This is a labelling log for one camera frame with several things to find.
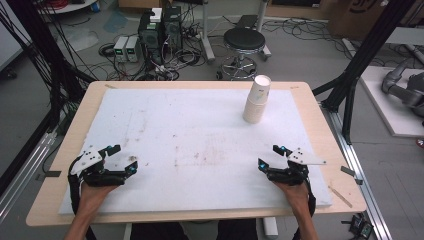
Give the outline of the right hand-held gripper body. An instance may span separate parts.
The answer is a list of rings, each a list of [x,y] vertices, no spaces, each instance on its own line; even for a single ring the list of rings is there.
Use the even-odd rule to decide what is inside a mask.
[[[291,150],[292,154],[287,159],[288,167],[277,169],[269,167],[267,178],[273,182],[288,184],[290,186],[300,185],[308,179],[309,165],[325,165],[326,160],[310,153],[300,147]]]

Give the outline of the stack of white paper cups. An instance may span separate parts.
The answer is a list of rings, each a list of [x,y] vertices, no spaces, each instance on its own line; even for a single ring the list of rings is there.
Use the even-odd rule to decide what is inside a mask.
[[[265,112],[271,88],[271,79],[266,75],[257,75],[247,96],[243,119],[250,123],[259,123]]]

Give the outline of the person's right hand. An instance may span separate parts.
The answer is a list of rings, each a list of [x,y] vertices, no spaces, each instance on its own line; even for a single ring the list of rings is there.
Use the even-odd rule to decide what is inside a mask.
[[[290,186],[275,182],[275,185],[284,192],[293,210],[308,210],[308,189],[304,183]]]

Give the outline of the dark tape strip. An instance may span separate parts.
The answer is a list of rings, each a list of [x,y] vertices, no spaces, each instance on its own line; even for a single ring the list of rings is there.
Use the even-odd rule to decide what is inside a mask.
[[[35,180],[44,181],[45,178],[57,178],[60,177],[62,171],[47,171],[45,173],[40,173],[36,176]]]

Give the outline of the thin wooden stick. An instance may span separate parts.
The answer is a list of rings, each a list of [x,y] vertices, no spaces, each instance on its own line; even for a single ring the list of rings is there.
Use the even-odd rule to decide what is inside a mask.
[[[328,186],[329,190],[332,191],[332,193],[337,196],[346,206],[348,206],[349,208],[353,208],[353,204],[341,193],[339,192],[337,189],[335,189],[332,186]]]

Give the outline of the grey tape strip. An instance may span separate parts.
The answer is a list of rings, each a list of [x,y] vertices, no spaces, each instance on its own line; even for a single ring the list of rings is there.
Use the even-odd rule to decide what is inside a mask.
[[[342,172],[344,172],[344,173],[348,174],[349,176],[351,176],[351,177],[355,180],[355,182],[356,182],[356,184],[357,184],[357,185],[362,185],[362,184],[363,184],[363,180],[362,180],[362,179],[359,179],[359,178],[356,176],[355,171],[353,171],[352,169],[350,169],[350,168],[348,168],[348,167],[345,167],[345,166],[341,166],[341,167],[340,167],[340,170],[341,170]]]

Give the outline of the white table foot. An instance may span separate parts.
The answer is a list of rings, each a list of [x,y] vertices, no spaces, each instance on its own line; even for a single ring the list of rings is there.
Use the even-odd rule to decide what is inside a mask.
[[[279,236],[277,221],[275,217],[265,217],[262,219],[264,235],[269,239],[277,239]]]

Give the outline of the white foam mat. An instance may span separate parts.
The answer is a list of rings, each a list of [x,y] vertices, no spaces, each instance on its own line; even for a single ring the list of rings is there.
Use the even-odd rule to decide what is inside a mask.
[[[109,170],[138,170],[110,193],[103,213],[284,208],[284,194],[258,162],[284,169],[274,146],[311,151],[288,90],[272,90],[257,124],[242,112],[245,89],[109,89],[82,150],[120,145]]]

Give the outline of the black device on floor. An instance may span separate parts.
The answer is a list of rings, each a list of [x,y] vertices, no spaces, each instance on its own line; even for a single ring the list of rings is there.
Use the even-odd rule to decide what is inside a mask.
[[[343,220],[342,224],[349,226],[349,231],[353,234],[351,240],[369,240],[374,230],[374,226],[363,214],[353,215],[350,220]]]

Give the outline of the grey power supply unit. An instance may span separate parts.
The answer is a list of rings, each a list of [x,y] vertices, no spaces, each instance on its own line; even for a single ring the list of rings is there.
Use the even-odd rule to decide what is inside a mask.
[[[128,38],[125,36],[121,36],[117,42],[115,43],[113,49],[115,54],[115,59],[117,62],[127,62],[128,57],[126,53],[126,43]]]
[[[139,38],[130,36],[126,44],[127,57],[130,62],[138,62],[141,54]]]

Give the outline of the white platform board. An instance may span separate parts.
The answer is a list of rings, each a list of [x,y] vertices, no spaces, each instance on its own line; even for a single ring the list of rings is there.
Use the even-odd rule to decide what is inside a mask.
[[[381,90],[390,67],[369,66],[361,76],[362,85],[392,136],[424,137],[423,118],[415,115],[401,100]]]

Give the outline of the black computer tower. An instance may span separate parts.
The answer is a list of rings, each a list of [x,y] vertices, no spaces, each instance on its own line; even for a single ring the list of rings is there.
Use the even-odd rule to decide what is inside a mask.
[[[161,22],[152,22],[150,17],[153,12],[145,12],[141,18],[138,27],[138,35],[143,51],[154,63],[163,64],[162,46],[164,43],[164,30]]]
[[[172,51],[182,49],[182,29],[181,29],[181,7],[170,6],[165,8],[163,15],[166,42]]]

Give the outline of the black floor plate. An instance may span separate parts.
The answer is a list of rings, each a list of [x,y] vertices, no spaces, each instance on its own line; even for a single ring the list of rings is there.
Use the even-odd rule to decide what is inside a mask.
[[[257,20],[258,20],[257,15],[242,15],[239,21],[236,23],[236,27],[256,29]]]

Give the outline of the cardboard box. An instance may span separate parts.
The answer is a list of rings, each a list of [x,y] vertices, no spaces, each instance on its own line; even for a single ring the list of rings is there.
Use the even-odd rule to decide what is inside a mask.
[[[327,29],[333,37],[363,40],[391,0],[337,0]]]

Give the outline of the aluminium rail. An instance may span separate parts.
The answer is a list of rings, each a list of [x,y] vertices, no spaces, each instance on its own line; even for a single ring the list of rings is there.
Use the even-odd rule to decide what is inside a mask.
[[[322,108],[322,112],[335,136],[349,169],[353,171],[353,178],[357,182],[357,186],[364,197],[366,203],[365,215],[374,226],[373,237],[376,240],[393,240],[355,149],[342,135],[342,119],[340,115],[337,112],[330,112],[324,108]]]
[[[29,155],[24,157],[23,165],[12,178],[5,192],[0,196],[0,225],[8,216],[37,169],[47,159],[47,155],[54,145],[56,138],[56,133],[45,133],[35,146],[31,148]]]

